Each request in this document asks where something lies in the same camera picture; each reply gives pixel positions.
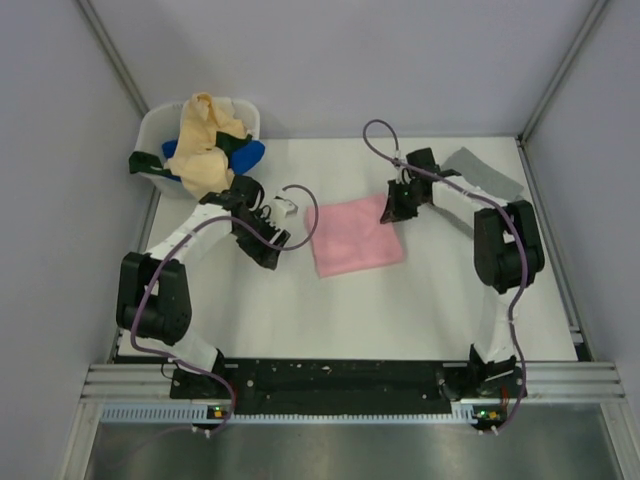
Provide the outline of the pink t shirt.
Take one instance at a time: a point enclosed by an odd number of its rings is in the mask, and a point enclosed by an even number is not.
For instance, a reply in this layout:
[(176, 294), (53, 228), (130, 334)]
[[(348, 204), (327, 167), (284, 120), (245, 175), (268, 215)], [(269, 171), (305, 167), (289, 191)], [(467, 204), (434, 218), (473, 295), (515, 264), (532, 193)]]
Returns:
[(380, 222), (385, 206), (386, 196), (376, 194), (307, 209), (305, 226), (312, 235), (319, 277), (391, 266), (405, 259), (394, 227)]

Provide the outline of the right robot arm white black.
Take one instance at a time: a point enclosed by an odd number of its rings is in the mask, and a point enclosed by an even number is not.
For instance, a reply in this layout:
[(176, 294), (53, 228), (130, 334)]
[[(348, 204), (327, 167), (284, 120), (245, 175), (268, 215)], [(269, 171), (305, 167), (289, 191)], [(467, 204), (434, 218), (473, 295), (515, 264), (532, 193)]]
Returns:
[(469, 183), (454, 169), (444, 170), (429, 148), (395, 158), (398, 174), (388, 183), (381, 223), (413, 219), (422, 205), (448, 214), (470, 228), (473, 266), (484, 286), (480, 323), (463, 372), (441, 377), (443, 394), (458, 400), (499, 395), (523, 383), (515, 331), (516, 306), (545, 266), (533, 206), (506, 200)]

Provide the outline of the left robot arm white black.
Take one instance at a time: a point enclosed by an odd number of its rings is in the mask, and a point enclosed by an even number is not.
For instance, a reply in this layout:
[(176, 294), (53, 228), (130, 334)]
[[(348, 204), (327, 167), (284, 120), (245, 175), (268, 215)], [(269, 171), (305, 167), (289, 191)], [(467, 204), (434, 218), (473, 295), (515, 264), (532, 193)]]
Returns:
[(205, 194), (190, 216), (166, 239), (122, 260), (116, 323), (142, 353), (180, 361), (193, 370), (192, 384), (205, 396), (226, 387), (223, 358), (193, 323), (188, 273), (223, 240), (232, 238), (259, 266), (273, 270), (291, 234), (288, 217), (298, 207), (279, 192), (269, 202), (261, 184), (237, 176), (231, 186)]

